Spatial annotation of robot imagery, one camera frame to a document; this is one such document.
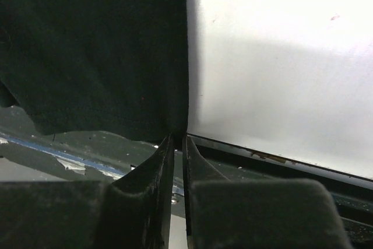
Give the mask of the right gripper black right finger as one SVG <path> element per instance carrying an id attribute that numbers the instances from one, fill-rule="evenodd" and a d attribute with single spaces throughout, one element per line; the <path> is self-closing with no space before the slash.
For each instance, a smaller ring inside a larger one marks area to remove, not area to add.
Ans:
<path id="1" fill-rule="evenodd" d="M 315 180 L 232 181 L 183 140 L 189 248 L 349 248 L 332 196 Z"/>

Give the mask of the black floral t shirt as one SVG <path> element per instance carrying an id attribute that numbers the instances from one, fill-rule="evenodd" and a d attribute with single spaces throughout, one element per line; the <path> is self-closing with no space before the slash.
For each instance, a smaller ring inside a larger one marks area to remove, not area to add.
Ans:
<path id="1" fill-rule="evenodd" d="M 187 0 L 1 0 L 1 106 L 44 135 L 187 130 Z"/>

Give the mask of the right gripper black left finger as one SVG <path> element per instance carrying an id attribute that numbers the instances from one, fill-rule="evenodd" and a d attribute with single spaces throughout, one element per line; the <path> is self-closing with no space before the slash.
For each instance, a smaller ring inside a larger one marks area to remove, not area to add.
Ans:
<path id="1" fill-rule="evenodd" d="M 4 182 L 2 248 L 167 248 L 174 140 L 113 183 Z"/>

